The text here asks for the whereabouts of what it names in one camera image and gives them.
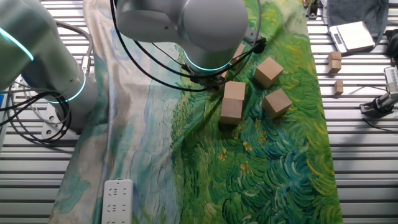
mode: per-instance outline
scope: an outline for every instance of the metal grating table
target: metal grating table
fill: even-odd
[[[398,22],[397,0],[390,0],[389,21]],[[57,20],[85,30],[82,1],[42,0]],[[333,153],[338,193],[345,223],[398,223],[398,114],[377,119],[374,124],[397,131],[386,133],[364,123],[360,103],[385,93],[383,69],[389,58],[381,43],[368,54],[345,57],[339,74],[327,74],[327,54],[334,50],[322,18],[308,21],[312,51],[317,65],[323,105]],[[88,41],[59,28],[61,39],[80,61]],[[342,96],[333,95],[336,79],[344,80]],[[17,95],[16,101],[23,101]],[[38,107],[44,113],[45,101]],[[32,111],[21,114],[30,131],[41,134],[43,122]],[[44,148],[22,139],[9,126],[0,153],[0,223],[47,223],[58,188],[76,141],[63,140]]]

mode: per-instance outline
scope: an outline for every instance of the power strip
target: power strip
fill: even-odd
[[[132,223],[132,180],[108,180],[104,186],[102,224]]]

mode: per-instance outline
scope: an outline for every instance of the fabric cloth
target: fabric cloth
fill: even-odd
[[[388,0],[328,0],[328,25],[364,21],[376,45],[387,27]]]
[[[116,36],[109,0],[84,0],[95,44],[99,97],[65,173],[50,223],[100,223],[104,182],[134,182],[134,223],[342,223],[333,161],[305,13],[297,0],[245,0],[250,26],[262,17],[268,45],[237,81],[246,83],[243,118],[220,129],[223,91],[189,93],[145,77]],[[169,83],[200,88],[152,63],[126,39],[137,61]],[[183,59],[174,44],[159,44]],[[144,45],[178,69],[162,52]],[[267,90],[253,81],[272,57],[284,67]],[[271,120],[261,103],[282,88],[293,105]]]

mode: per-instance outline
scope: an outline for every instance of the black cable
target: black cable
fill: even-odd
[[[0,126],[3,126],[7,124],[8,122],[12,121],[16,116],[18,116],[20,113],[22,113],[24,110],[26,110],[30,105],[34,104],[36,101],[38,101],[40,98],[34,98],[31,102],[26,104],[23,108],[21,108],[19,111],[17,111],[16,114],[12,115],[11,117],[9,116],[8,119],[5,122],[0,123]]]
[[[185,73],[182,72],[178,72],[170,67],[168,67],[167,65],[163,64],[162,62],[160,62],[159,60],[157,60],[154,56],[152,56],[138,41],[134,41],[134,43],[136,43],[136,45],[150,58],[152,59],[156,64],[160,65],[161,67],[164,67],[166,70],[180,75],[182,77],[187,77],[187,78],[195,78],[195,79],[203,79],[203,78],[213,78],[213,77],[217,77],[218,75],[221,75],[224,72],[227,72],[228,70],[230,70],[231,68],[237,66],[239,63],[241,63],[248,55],[250,52],[253,52],[255,47],[252,47],[252,49],[250,49],[250,51],[248,51],[243,57],[241,57],[238,61],[236,61],[235,63],[233,63],[232,65],[227,65],[224,69],[222,69],[219,72],[216,72],[214,74],[209,74],[209,75],[187,75]]]
[[[123,38],[122,38],[122,36],[121,36],[121,34],[120,34],[120,31],[119,31],[119,29],[118,29],[118,26],[117,26],[117,24],[116,24],[116,15],[115,15],[115,11],[114,11],[114,1],[113,1],[113,0],[111,0],[111,12],[112,12],[113,25],[114,25],[116,34],[118,35],[118,38],[119,38],[119,40],[120,40],[120,43],[121,43],[123,49],[126,51],[127,56],[128,56],[128,57],[130,58],[130,60],[134,63],[134,65],[135,65],[144,75],[148,76],[149,78],[151,78],[151,79],[157,81],[158,83],[160,83],[160,84],[162,84],[162,85],[165,85],[165,86],[167,86],[167,87],[170,87],[170,88],[173,88],[173,89],[176,89],[176,90],[190,91],[190,92],[202,92],[202,91],[207,91],[207,90],[208,90],[208,88],[204,88],[204,89],[201,89],[201,90],[192,90],[192,89],[189,89],[189,88],[182,88],[182,87],[179,87],[179,86],[173,86],[173,85],[170,85],[170,84],[168,84],[168,83],[166,83],[166,82],[163,82],[162,80],[159,80],[159,79],[153,77],[151,74],[149,74],[147,71],[145,71],[145,70],[136,62],[136,60],[134,59],[134,57],[130,54],[130,52],[128,51],[128,49],[127,49],[127,47],[126,47],[126,44],[125,44],[124,41],[123,41]]]
[[[173,57],[171,57],[168,53],[166,53],[164,50],[162,50],[159,46],[157,46],[155,43],[152,43],[153,46],[155,46],[159,51],[163,52],[163,54],[166,54],[171,60],[173,60],[175,63],[179,64],[182,66],[182,63],[178,62],[175,60]]]
[[[239,69],[239,71],[236,72],[236,74],[235,74],[232,78],[230,78],[229,80],[224,80],[221,84],[228,83],[229,81],[231,81],[231,80],[233,80],[234,78],[236,78],[236,77],[243,71],[243,69],[245,68],[246,64],[248,64],[249,60],[250,60],[250,57],[246,60],[246,62],[244,63],[244,65],[241,66],[241,68]]]
[[[377,90],[382,90],[382,91],[385,91],[385,90],[386,90],[386,89],[378,88],[378,87],[375,87],[375,86],[366,86],[366,87],[375,88],[375,89],[377,89]]]
[[[394,132],[394,133],[397,132],[397,131],[393,131],[393,130],[390,130],[390,129],[385,129],[385,128],[376,127],[376,126],[374,126],[373,124],[369,123],[369,121],[367,121],[365,118],[362,118],[362,120],[365,121],[366,124],[368,124],[371,128],[380,129],[380,130],[383,130],[383,131]]]
[[[61,108],[62,108],[62,110],[63,110],[63,113],[66,115],[66,114],[68,113],[69,107],[68,107],[67,103],[64,103],[64,102],[65,102],[65,99],[64,99],[63,97],[61,97],[61,98],[57,98],[57,100],[58,100],[58,102],[59,102],[59,104],[60,104],[60,106],[61,106]],[[14,99],[13,99],[13,97],[11,97],[11,103],[14,104]],[[57,137],[59,134],[62,134],[62,131],[63,131],[64,127],[65,127],[65,123],[63,123],[63,124],[62,124],[62,127],[60,128],[60,130],[59,130],[58,133],[54,134],[52,137],[47,138],[47,139],[39,139],[39,138],[37,138],[37,137],[35,137],[34,135],[32,135],[32,134],[29,133],[29,130],[22,124],[22,122],[20,121],[20,119],[19,119],[18,116],[16,116],[16,119],[17,119],[18,123],[21,125],[21,127],[22,127],[30,136],[32,136],[32,137],[34,138],[34,140],[39,141],[39,142],[54,142],[54,141],[50,141],[50,140],[53,139],[53,138],[55,138],[55,137]]]
[[[31,101],[34,100],[34,99],[35,99],[35,98],[32,97],[32,98],[30,98],[30,99],[28,99],[28,100],[23,101],[22,103],[18,103],[17,105],[14,105],[14,106],[6,106],[5,108],[0,108],[0,111],[8,111],[8,110],[15,109],[15,108],[17,108],[18,106],[25,105],[25,104],[31,102]]]
[[[248,52],[243,52],[243,53],[241,53],[240,55],[236,56],[235,58],[232,58],[232,60],[236,60],[237,58],[240,58],[242,55],[245,55],[245,54],[250,54],[250,51],[248,51]]]
[[[69,105],[68,105],[68,103],[65,101],[65,98],[62,97],[62,96],[60,97],[59,93],[56,93],[56,92],[47,92],[46,94],[47,94],[47,95],[52,95],[52,96],[56,97],[56,99],[58,100],[60,106],[62,107],[63,113],[64,113],[65,115],[67,115],[67,113],[68,113],[68,111],[69,111]],[[9,95],[9,97],[7,98],[7,103],[8,103],[10,100],[11,100],[11,103],[14,105],[14,100],[13,100],[13,96],[12,96],[12,95]],[[19,113],[20,113],[21,111],[23,111],[23,110],[25,110],[25,109],[22,108],[22,109],[21,109],[20,111],[18,111],[18,112],[16,112],[16,111],[14,110],[14,112],[19,114]],[[47,139],[39,139],[39,138],[37,138],[36,136],[34,136],[33,134],[31,134],[31,133],[29,132],[29,130],[28,130],[28,129],[23,125],[23,123],[20,121],[18,115],[15,116],[15,118],[17,119],[17,122],[20,124],[20,126],[25,130],[25,132],[26,132],[27,134],[29,134],[32,138],[28,138],[28,137],[25,136],[25,134],[21,133],[21,132],[17,129],[17,127],[15,126],[14,122],[11,120],[11,121],[10,121],[10,124],[11,124],[11,126],[14,128],[14,130],[16,131],[16,133],[19,134],[19,135],[20,135],[21,137],[23,137],[24,139],[30,141],[30,142],[33,142],[33,143],[39,142],[39,143],[41,143],[41,144],[48,144],[48,143],[55,142],[55,141],[58,141],[59,139],[63,138],[64,135],[66,135],[66,133],[67,133],[67,131],[69,130],[69,127],[70,127],[70,125],[71,125],[71,123],[72,123],[72,113],[70,112],[70,114],[68,115],[69,122],[68,122],[68,125],[67,125],[67,127],[66,127],[66,130],[63,130],[64,127],[65,127],[65,123],[63,123],[63,125],[62,125],[62,127],[60,128],[60,130],[59,130],[58,133],[54,134],[52,137],[47,138]]]

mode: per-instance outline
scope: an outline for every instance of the small wooden block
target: small wooden block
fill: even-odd
[[[332,60],[342,60],[343,57],[341,56],[341,52],[330,52],[329,56],[328,56],[328,61],[332,61]]]
[[[344,93],[344,83],[342,80],[335,82],[335,95],[341,95]]]
[[[292,101],[282,89],[278,89],[267,95],[261,106],[271,119],[275,119],[284,114],[292,106]]]
[[[234,64],[235,62],[237,62],[239,60],[240,57],[238,57],[238,58],[236,58],[236,57],[243,54],[244,48],[245,48],[244,44],[239,45],[238,49],[235,51],[234,57],[232,58],[232,61],[231,61],[232,64]]]
[[[244,101],[246,83],[230,81],[225,83],[224,99],[234,99]]]
[[[228,76],[228,71],[221,74],[221,77],[223,77],[224,79],[226,79],[227,76]]]
[[[279,79],[283,71],[284,68],[269,57],[257,67],[254,78],[265,88],[269,88]]]
[[[243,100],[224,98],[221,105],[221,124],[238,125],[242,118]]]
[[[341,70],[341,60],[332,60],[328,65],[329,73],[338,73]]]

